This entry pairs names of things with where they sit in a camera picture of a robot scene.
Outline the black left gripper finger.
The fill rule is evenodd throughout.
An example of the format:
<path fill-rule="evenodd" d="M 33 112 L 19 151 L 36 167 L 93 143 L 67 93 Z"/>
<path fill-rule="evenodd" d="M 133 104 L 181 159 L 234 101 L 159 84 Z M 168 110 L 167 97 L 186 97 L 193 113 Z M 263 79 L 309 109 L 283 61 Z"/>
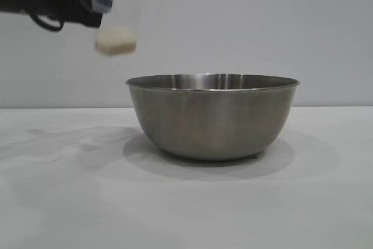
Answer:
<path fill-rule="evenodd" d="M 68 22 L 98 29 L 101 26 L 102 13 L 85 9 L 80 3 L 72 2 L 68 8 Z"/>

